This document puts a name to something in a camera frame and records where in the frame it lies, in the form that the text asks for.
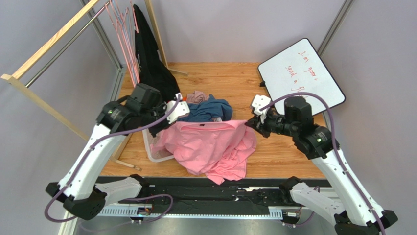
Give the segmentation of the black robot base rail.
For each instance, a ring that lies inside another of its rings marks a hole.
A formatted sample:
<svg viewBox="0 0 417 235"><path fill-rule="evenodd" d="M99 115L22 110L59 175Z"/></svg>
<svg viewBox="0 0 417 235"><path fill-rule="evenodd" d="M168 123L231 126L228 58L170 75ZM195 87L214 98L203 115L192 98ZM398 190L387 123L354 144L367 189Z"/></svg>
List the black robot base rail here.
<svg viewBox="0 0 417 235"><path fill-rule="evenodd" d="M169 195L173 197L173 205L201 207L205 205L256 205L265 207L290 207L298 209L300 204L293 202L289 194L280 190L279 186L285 179L243 179L225 181L215 184L207 178L164 178L146 177L149 186L141 190L138 197L162 194L162 197L149 199L152 206L170 205Z"/></svg>

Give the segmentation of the pink t-shirt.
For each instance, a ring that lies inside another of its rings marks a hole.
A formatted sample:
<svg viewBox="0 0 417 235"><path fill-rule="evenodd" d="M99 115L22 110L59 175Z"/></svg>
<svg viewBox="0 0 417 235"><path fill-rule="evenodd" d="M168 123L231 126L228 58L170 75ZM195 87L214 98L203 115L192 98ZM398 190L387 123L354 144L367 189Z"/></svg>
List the pink t-shirt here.
<svg viewBox="0 0 417 235"><path fill-rule="evenodd" d="M243 120L176 122L160 132L153 153L166 150L190 174L220 185L246 177L247 159L255 152L257 137Z"/></svg>

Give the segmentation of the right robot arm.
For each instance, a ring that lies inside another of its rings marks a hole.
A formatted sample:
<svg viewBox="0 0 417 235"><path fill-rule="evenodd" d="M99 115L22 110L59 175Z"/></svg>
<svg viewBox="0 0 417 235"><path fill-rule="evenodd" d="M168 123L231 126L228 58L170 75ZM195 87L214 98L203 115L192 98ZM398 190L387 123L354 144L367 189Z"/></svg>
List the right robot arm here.
<svg viewBox="0 0 417 235"><path fill-rule="evenodd" d="M365 190L343 155L330 128L315 124L310 104L301 96L286 95L284 114L272 110L274 102L256 95L248 127L267 138L272 133L292 138L295 147L323 173L338 195L335 201L306 182L291 177L280 185L287 200L308 207L329 222L339 235L383 235L397 215L383 209Z"/></svg>

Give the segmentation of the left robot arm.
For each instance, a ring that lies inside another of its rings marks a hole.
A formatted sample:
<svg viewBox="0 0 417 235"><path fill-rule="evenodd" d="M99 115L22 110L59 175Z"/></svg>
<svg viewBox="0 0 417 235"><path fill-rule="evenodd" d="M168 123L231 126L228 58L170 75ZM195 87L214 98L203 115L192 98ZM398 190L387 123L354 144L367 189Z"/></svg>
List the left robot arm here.
<svg viewBox="0 0 417 235"><path fill-rule="evenodd" d="M168 117L182 99L175 93L169 102L163 102L159 90L140 83L130 95L103 106L87 145L80 156L59 181L49 183L46 192L52 197L44 210L47 220L63 223L69 219L55 219L49 209L55 201L73 215L73 218L91 220L104 207L138 196L144 180L134 174L123 180L97 184L102 169L129 134L154 126L168 127Z"/></svg>

